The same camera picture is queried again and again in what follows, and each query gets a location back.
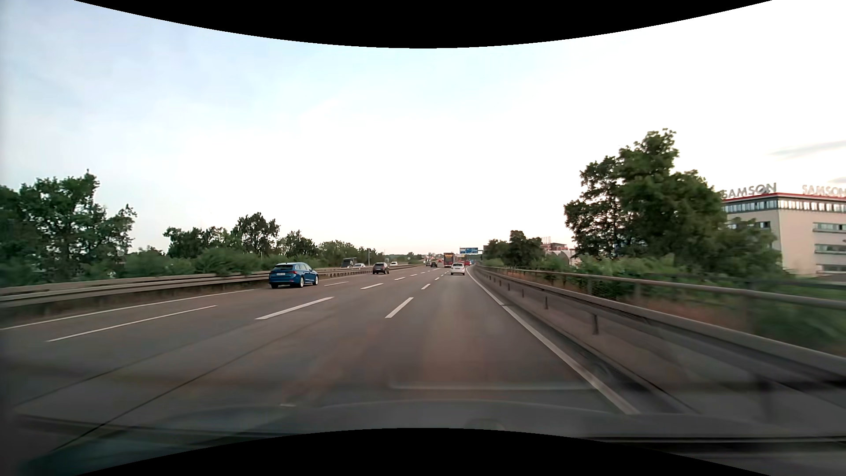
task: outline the white building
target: white building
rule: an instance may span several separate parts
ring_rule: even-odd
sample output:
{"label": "white building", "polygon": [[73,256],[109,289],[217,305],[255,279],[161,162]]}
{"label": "white building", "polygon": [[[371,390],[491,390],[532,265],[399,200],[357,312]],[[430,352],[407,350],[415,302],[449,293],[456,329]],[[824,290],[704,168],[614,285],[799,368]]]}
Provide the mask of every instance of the white building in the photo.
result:
{"label": "white building", "polygon": [[802,187],[804,194],[775,192],[775,184],[723,192],[729,219],[755,219],[777,237],[782,265],[804,276],[846,274],[846,191]]}

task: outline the blue car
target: blue car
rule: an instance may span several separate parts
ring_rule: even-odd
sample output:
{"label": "blue car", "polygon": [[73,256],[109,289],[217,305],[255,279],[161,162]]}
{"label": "blue car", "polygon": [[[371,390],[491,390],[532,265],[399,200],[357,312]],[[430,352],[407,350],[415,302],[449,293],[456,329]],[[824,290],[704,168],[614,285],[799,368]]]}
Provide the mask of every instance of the blue car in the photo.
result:
{"label": "blue car", "polygon": [[280,263],[273,267],[268,276],[270,287],[290,285],[301,288],[306,283],[317,286],[317,272],[305,263]]}

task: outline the highway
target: highway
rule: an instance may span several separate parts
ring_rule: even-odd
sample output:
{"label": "highway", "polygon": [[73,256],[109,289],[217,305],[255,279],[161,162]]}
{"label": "highway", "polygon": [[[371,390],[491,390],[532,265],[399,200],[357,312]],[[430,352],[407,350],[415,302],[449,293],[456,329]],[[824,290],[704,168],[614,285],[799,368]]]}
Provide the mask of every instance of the highway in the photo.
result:
{"label": "highway", "polygon": [[99,425],[235,405],[473,398],[621,413],[641,404],[591,382],[590,372],[619,376],[483,286],[472,267],[464,276],[416,267],[4,324],[9,403],[30,422],[17,429],[19,454]]}

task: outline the solid white line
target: solid white line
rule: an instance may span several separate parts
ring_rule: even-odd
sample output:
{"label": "solid white line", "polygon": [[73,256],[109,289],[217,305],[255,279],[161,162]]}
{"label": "solid white line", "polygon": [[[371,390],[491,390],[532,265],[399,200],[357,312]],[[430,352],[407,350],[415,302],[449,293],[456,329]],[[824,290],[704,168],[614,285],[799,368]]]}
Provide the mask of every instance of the solid white line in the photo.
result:
{"label": "solid white line", "polygon": [[605,383],[599,380],[594,374],[591,374],[588,369],[582,367],[581,364],[573,360],[571,356],[567,355],[564,351],[558,348],[558,346],[553,344],[551,340],[546,338],[546,336],[538,332],[537,329],[530,326],[529,323],[525,322],[523,318],[517,315],[517,313],[506,307],[504,303],[497,299],[497,297],[494,296],[490,291],[488,291],[485,286],[481,285],[481,283],[477,281],[472,274],[470,275],[470,278],[475,281],[475,283],[478,284],[479,287],[484,292],[486,292],[488,296],[493,298],[493,300],[496,301],[497,304],[499,304],[503,309],[505,309],[505,312],[511,314],[512,318],[516,319],[517,322],[522,324],[523,327],[526,328],[526,330],[531,332],[531,334],[537,338],[537,340],[543,342],[544,346],[547,346],[547,348],[553,353],[555,353],[558,358],[563,360],[565,363],[567,363],[567,365],[569,365],[573,370],[575,370],[579,375],[581,375],[582,379],[587,380],[589,384],[593,385],[593,388],[599,390],[599,393],[603,394],[611,403],[613,403],[617,406],[617,408],[622,410],[623,413],[626,413],[627,415],[636,415],[640,413],[638,412],[637,408],[633,407],[630,403],[624,400],[623,397],[621,397],[617,392],[609,388],[608,385],[605,385]]}
{"label": "solid white line", "polygon": [[36,323],[13,325],[11,327],[0,328],[0,330],[17,329],[18,327],[26,327],[26,326],[30,326],[30,325],[36,325],[36,324],[54,323],[56,321],[64,321],[65,319],[83,318],[85,316],[93,316],[94,314],[113,313],[115,311],[123,311],[124,309],[135,309],[136,307],[155,306],[156,304],[167,304],[169,302],[188,301],[189,299],[199,299],[201,297],[221,296],[221,295],[224,295],[224,294],[234,294],[236,292],[246,292],[246,291],[254,291],[254,290],[245,289],[245,290],[241,290],[241,291],[218,292],[217,294],[205,294],[203,296],[183,297],[183,298],[180,298],[180,299],[171,299],[170,301],[148,302],[146,304],[136,304],[134,306],[127,306],[127,307],[117,307],[115,309],[107,309],[105,311],[95,311],[93,313],[77,314],[75,316],[68,316],[66,318],[55,318],[55,319],[49,319],[49,320],[46,320],[46,321],[38,321]]}

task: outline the building window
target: building window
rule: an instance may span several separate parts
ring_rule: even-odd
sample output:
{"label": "building window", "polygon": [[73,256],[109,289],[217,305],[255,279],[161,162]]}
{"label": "building window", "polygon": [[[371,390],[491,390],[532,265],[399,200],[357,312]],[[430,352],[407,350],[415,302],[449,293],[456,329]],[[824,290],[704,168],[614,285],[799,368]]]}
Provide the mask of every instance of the building window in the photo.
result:
{"label": "building window", "polygon": [[814,223],[814,230],[817,231],[832,231],[832,232],[846,232],[846,224],[839,223]]}
{"label": "building window", "polygon": [[815,253],[846,254],[846,245],[814,245]]}
{"label": "building window", "polygon": [[846,264],[821,264],[823,271],[846,273]]}

